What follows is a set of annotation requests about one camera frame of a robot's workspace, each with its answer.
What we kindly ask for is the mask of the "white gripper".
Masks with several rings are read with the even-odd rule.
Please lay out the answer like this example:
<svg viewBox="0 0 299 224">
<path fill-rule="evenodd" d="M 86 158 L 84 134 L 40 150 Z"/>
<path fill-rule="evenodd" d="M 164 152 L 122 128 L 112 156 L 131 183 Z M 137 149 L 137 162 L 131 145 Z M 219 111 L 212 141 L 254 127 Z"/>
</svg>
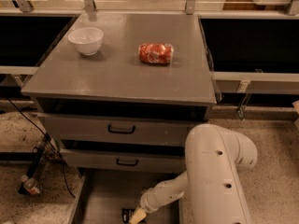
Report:
<svg viewBox="0 0 299 224">
<path fill-rule="evenodd" d="M 141 196 L 140 206 L 142 208 L 137 207 L 129 218 L 129 224 L 138 224 L 146 218 L 147 213 L 156 212 L 163 206 L 163 204 L 158 201 L 154 189 L 148 189 Z"/>
</svg>

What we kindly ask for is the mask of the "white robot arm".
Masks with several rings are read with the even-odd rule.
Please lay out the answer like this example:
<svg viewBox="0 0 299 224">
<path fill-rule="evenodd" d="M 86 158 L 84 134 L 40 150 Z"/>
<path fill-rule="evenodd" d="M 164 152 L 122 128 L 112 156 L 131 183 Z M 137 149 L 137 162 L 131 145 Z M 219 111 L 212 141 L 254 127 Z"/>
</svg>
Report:
<svg viewBox="0 0 299 224">
<path fill-rule="evenodd" d="M 186 192 L 194 224 L 251 224 L 237 171 L 252 169 L 257 158 L 255 144 L 244 134 L 213 124 L 195 126 L 185 142 L 186 171 L 146 190 L 129 224 L 138 224 Z"/>
</svg>

